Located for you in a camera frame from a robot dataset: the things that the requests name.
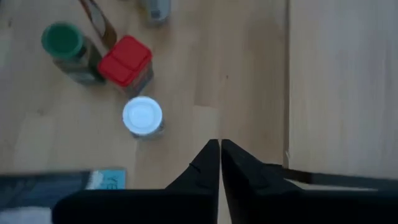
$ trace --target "green cap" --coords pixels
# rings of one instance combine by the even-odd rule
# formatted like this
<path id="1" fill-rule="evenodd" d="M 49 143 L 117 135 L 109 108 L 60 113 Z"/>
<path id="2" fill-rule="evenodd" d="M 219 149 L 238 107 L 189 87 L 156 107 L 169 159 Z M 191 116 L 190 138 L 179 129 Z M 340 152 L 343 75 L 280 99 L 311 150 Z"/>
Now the green cap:
<path id="1" fill-rule="evenodd" d="M 73 59 L 83 47 L 83 34 L 73 24 L 56 22 L 44 30 L 42 45 L 54 58 Z"/>

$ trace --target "white lid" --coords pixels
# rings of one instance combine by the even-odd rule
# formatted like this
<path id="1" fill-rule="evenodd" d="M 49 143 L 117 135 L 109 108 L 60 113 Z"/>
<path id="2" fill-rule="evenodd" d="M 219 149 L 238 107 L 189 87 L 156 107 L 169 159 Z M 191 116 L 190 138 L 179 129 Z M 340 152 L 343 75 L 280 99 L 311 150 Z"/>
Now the white lid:
<path id="1" fill-rule="evenodd" d="M 123 109 L 124 125 L 134 134 L 153 133 L 162 123 L 162 119 L 162 108 L 155 100 L 147 96 L 131 99 Z"/>

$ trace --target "red lid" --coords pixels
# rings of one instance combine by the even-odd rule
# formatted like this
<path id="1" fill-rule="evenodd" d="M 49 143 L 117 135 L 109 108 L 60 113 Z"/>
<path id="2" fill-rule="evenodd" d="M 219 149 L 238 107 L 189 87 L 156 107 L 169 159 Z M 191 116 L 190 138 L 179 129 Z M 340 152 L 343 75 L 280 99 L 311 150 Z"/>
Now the red lid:
<path id="1" fill-rule="evenodd" d="M 120 86 L 128 86 L 152 60 L 150 50 L 125 35 L 98 64 L 99 72 Z"/>

